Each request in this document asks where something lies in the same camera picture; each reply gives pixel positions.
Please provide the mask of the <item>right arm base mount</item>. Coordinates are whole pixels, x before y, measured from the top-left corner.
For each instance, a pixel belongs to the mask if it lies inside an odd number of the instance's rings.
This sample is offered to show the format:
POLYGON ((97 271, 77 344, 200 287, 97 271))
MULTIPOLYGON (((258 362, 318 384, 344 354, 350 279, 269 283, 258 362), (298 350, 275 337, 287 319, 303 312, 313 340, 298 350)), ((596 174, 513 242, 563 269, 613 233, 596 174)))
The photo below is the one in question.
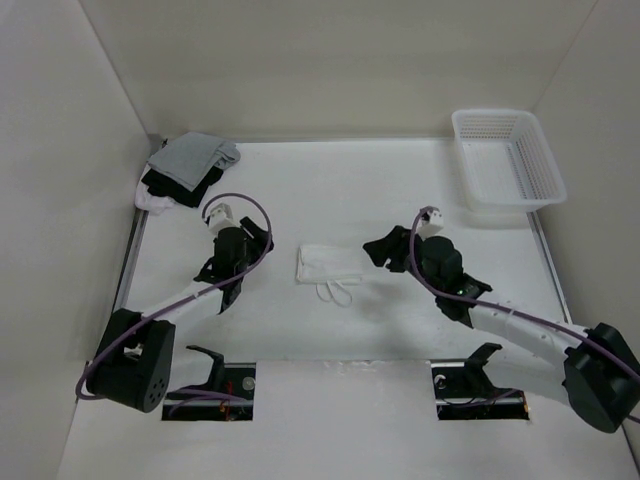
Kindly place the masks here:
POLYGON ((499 344, 485 343, 467 358, 430 363, 439 420, 529 420, 524 393, 494 386, 484 371, 501 349, 499 344))

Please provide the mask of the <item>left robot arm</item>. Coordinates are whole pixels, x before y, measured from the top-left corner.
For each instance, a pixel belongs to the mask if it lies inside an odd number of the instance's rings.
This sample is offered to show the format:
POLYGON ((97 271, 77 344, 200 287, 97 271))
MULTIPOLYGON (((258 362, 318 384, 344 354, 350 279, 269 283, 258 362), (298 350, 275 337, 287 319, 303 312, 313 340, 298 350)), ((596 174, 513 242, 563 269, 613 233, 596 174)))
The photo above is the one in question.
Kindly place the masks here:
POLYGON ((76 387, 83 400, 109 400, 134 410, 155 410, 170 392, 177 322, 226 312, 244 278, 273 250, 272 229, 248 217, 214 224, 213 255, 189 286, 148 311, 120 308, 109 318, 93 360, 76 387))

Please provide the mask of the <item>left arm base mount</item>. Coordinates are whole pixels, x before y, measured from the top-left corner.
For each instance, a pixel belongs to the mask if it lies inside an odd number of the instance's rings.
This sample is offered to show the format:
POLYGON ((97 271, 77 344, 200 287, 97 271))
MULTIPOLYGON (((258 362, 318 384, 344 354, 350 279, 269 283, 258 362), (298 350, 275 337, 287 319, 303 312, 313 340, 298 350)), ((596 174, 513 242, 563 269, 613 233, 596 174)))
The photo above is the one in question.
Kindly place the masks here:
POLYGON ((174 361, 162 403, 166 422, 243 422, 254 414, 257 365, 227 362, 223 354, 188 345, 174 361))

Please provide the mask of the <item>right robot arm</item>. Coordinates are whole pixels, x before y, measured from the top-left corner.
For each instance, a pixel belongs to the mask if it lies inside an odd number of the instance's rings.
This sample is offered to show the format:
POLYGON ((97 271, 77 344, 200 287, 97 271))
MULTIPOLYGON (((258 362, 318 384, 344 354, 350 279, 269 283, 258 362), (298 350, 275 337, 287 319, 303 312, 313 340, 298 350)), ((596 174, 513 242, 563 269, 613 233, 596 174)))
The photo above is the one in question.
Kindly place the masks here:
POLYGON ((528 368, 522 375, 591 427, 614 433, 638 405, 639 361, 616 328, 556 323, 497 302, 490 285, 465 273, 461 253, 442 236, 421 237, 396 226, 363 249, 375 266, 410 273, 449 320, 497 335, 545 361, 550 373, 528 368))

